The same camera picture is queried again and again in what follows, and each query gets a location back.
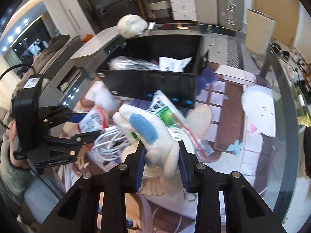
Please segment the red white packet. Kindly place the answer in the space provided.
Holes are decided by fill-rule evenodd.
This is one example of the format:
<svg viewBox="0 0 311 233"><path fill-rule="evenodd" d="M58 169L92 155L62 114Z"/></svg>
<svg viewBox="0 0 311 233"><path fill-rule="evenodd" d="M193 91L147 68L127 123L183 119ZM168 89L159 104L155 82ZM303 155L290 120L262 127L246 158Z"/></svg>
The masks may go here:
<svg viewBox="0 0 311 233"><path fill-rule="evenodd" d="M104 130L105 128L107 128L107 124L104 113L100 108L92 109L79 122L80 133Z"/></svg>

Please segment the white plush with blue patch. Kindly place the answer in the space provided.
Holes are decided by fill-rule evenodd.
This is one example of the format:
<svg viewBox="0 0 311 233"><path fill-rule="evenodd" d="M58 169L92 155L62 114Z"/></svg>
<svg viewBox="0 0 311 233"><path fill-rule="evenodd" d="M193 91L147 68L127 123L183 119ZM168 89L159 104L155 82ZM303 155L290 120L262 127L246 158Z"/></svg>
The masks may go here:
<svg viewBox="0 0 311 233"><path fill-rule="evenodd" d="M160 184L174 196L183 189L178 167L180 147L164 122L155 114L128 104L114 113L113 121L123 130L135 133L146 149L145 164L160 168Z"/></svg>

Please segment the sofa with blankets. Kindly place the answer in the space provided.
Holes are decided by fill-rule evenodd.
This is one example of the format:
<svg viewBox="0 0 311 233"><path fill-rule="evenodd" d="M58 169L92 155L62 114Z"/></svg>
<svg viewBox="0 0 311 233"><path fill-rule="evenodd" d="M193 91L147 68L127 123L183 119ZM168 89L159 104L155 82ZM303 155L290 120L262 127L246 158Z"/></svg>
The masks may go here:
<svg viewBox="0 0 311 233"><path fill-rule="evenodd" d="M78 36L58 35L48 42L48 48L39 54L32 66L36 74L52 80L71 56L82 47Z"/></svg>

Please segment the white plastic bag in box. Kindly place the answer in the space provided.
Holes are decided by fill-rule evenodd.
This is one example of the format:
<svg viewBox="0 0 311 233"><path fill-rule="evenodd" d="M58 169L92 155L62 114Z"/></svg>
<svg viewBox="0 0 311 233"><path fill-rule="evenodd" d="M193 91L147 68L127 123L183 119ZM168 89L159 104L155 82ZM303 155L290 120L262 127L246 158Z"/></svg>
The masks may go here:
<svg viewBox="0 0 311 233"><path fill-rule="evenodd" d="M110 70L159 70L158 64L126 56L113 58L107 64Z"/></svg>

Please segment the green white packet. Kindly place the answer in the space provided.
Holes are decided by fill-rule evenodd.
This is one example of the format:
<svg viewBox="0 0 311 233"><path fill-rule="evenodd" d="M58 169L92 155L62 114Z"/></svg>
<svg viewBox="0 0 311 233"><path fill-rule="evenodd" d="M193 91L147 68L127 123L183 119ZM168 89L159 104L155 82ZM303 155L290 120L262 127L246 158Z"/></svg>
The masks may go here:
<svg viewBox="0 0 311 233"><path fill-rule="evenodd" d="M177 125L178 121L185 122L186 120L161 90L155 92L147 111L157 115L167 127Z"/></svg>

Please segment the anime print mat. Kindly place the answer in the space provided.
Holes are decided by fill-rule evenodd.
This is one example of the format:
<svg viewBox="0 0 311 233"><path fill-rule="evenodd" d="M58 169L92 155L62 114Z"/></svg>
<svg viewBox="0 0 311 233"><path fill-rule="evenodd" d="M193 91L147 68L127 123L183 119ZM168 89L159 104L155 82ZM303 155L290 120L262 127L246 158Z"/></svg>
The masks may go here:
<svg viewBox="0 0 311 233"><path fill-rule="evenodd" d="M241 97L247 88L268 88L270 84L228 66L216 73L217 82L203 89L195 108L186 112L190 129L213 149L200 162L219 173L240 172L264 197L274 157L274 134L257 124L260 114L248 116L243 111ZM127 194L125 205L129 232L193 232L198 194L165 194L159 170L145 168L139 193Z"/></svg>

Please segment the white ghost plush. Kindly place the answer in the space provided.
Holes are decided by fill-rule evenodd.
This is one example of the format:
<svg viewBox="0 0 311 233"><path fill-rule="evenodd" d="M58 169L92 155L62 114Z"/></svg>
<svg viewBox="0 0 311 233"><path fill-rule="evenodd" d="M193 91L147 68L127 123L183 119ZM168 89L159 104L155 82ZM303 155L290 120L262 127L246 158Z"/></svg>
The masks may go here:
<svg viewBox="0 0 311 233"><path fill-rule="evenodd" d="M276 121L272 90L260 85L247 87L242 94L241 104L250 121L250 133L262 133L274 138Z"/></svg>

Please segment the black storage box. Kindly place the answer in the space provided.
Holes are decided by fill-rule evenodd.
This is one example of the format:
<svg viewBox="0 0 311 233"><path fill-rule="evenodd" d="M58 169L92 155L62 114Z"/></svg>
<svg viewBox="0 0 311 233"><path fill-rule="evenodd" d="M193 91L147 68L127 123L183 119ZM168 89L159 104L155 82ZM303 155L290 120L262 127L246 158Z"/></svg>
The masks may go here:
<svg viewBox="0 0 311 233"><path fill-rule="evenodd" d="M119 47L108 47L110 55L97 69L113 95L151 101L161 90L177 107L193 109L201 71L199 35L153 35L130 38ZM157 62L160 57L190 58L183 72L122 68L114 70L112 62L125 57L131 61Z"/></svg>

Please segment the white packet in box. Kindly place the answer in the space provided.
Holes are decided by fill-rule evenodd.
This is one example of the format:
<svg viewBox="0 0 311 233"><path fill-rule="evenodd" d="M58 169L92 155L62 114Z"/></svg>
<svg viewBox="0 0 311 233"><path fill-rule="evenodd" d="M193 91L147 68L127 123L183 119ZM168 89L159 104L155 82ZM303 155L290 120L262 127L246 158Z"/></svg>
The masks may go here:
<svg viewBox="0 0 311 233"><path fill-rule="evenodd" d="M182 60L169 57L159 57L159 69L167 72L183 73L183 69L191 62L191 60L191 57Z"/></svg>

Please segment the white round plush on table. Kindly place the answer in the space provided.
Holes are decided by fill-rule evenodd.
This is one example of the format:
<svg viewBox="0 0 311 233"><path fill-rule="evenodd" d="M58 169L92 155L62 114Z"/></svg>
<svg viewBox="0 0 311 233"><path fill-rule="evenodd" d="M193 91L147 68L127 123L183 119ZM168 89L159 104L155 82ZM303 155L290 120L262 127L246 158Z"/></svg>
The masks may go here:
<svg viewBox="0 0 311 233"><path fill-rule="evenodd" d="M117 23L117 30L125 39L142 35L147 27L148 23L143 18L132 14L125 15Z"/></svg>

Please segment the blue plush toy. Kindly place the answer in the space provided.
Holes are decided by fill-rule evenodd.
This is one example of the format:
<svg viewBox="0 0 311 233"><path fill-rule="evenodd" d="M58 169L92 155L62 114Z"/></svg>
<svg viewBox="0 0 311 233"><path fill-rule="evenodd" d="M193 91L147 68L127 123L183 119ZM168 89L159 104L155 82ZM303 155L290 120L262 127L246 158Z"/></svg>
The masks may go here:
<svg viewBox="0 0 311 233"><path fill-rule="evenodd" d="M204 88L217 81L218 77L215 72L209 68L205 68L200 75L196 76L196 95L198 96Z"/></svg>

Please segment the cardboard sheet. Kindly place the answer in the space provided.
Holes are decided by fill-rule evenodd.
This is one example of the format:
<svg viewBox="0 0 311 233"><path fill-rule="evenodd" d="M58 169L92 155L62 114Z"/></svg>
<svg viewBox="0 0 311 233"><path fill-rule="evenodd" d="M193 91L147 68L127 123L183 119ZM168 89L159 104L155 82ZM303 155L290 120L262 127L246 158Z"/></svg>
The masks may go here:
<svg viewBox="0 0 311 233"><path fill-rule="evenodd" d="M275 27L275 20L257 10L246 11L245 45L249 52L262 55L266 52Z"/></svg>

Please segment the beige suitcase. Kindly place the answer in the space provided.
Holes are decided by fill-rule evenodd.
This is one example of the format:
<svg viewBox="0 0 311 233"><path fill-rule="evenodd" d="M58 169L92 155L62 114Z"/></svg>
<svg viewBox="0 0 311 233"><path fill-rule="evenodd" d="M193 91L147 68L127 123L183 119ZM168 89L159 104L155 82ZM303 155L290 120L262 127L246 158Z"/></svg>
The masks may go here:
<svg viewBox="0 0 311 233"><path fill-rule="evenodd" d="M217 0L195 0L197 21L201 24L218 24Z"/></svg>

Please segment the silver suitcase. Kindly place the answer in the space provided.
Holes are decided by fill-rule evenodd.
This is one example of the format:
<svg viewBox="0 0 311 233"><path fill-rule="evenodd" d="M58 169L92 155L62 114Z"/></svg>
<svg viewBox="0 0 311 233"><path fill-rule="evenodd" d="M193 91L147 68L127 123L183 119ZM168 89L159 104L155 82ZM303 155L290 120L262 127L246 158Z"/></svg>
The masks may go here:
<svg viewBox="0 0 311 233"><path fill-rule="evenodd" d="M242 30L244 0L218 0L219 25L232 30Z"/></svg>

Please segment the wooden door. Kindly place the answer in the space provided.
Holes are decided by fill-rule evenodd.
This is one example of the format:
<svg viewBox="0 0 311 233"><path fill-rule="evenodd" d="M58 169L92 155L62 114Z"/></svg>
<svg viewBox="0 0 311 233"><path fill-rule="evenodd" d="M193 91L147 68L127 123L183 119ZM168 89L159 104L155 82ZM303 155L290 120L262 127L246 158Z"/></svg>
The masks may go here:
<svg viewBox="0 0 311 233"><path fill-rule="evenodd" d="M293 47L299 20L299 0L252 0L252 7L275 21L272 38Z"/></svg>

